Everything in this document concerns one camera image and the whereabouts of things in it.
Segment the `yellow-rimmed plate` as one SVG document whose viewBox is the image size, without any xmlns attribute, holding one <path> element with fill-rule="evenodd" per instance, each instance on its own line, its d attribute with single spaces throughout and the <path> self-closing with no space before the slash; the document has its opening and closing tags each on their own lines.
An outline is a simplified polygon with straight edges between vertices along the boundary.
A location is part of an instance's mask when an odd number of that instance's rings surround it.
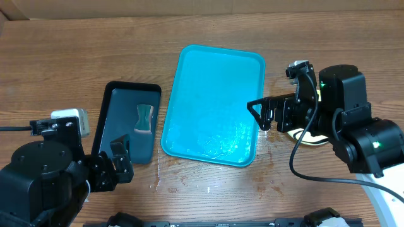
<svg viewBox="0 0 404 227">
<path fill-rule="evenodd" d="M 298 141 L 302 135 L 303 129 L 295 129 L 292 131 L 288 131 L 287 134 L 292 138 Z M 328 142 L 328 138 L 326 136 L 312 136 L 310 132 L 307 132 L 304 134 L 302 137 L 302 144 L 308 145 L 308 146 L 320 146 L 324 145 Z"/>
</svg>

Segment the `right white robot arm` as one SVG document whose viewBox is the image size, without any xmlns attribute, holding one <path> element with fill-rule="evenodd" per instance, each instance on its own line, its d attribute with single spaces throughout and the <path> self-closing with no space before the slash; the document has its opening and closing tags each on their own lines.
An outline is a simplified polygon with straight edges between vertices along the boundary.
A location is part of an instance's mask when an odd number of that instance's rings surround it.
<svg viewBox="0 0 404 227">
<path fill-rule="evenodd" d="M 340 64 L 316 73 L 308 61 L 285 70 L 296 91 L 247 104 L 259 128 L 276 122 L 279 132 L 300 129 L 325 136 L 336 156 L 355 174 L 382 226 L 403 225 L 403 131 L 391 120 L 372 116 L 364 75 Z"/>
</svg>

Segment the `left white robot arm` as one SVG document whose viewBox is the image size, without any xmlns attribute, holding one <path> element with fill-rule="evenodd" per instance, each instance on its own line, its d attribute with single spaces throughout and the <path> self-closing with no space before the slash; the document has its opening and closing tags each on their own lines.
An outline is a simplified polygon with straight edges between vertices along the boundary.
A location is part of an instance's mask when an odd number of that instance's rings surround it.
<svg viewBox="0 0 404 227">
<path fill-rule="evenodd" d="M 129 136 L 110 142 L 113 156 L 85 155 L 81 137 L 51 136 L 18 148 L 1 170 L 1 226 L 69 226 L 92 192 L 129 183 Z"/>
</svg>

